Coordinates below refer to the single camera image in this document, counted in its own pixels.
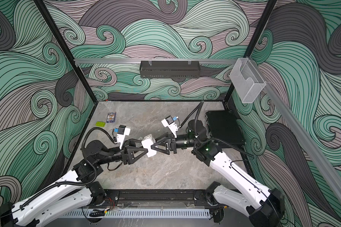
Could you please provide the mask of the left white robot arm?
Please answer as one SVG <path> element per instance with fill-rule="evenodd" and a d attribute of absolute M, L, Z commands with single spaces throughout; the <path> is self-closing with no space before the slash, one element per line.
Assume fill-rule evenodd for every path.
<path fill-rule="evenodd" d="M 124 125 L 115 129 L 117 138 L 100 127 L 91 128 L 85 135 L 81 151 L 83 159 L 73 169 L 31 197 L 0 207 L 2 227 L 44 227 L 75 209 L 101 205 L 106 197 L 96 180 L 102 165 L 120 162 L 131 165 L 148 150 L 142 141 L 125 137 L 130 129 Z"/>

